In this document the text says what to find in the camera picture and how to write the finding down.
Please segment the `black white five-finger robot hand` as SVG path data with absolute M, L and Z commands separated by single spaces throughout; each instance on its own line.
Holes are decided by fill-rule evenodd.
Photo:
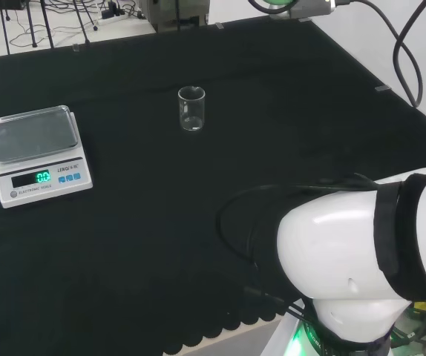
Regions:
M 259 10 L 263 13 L 276 14 L 282 13 L 286 10 L 290 10 L 297 4 L 297 0 L 263 0 L 266 6 L 262 6 L 259 1 L 248 0 L 256 10 Z

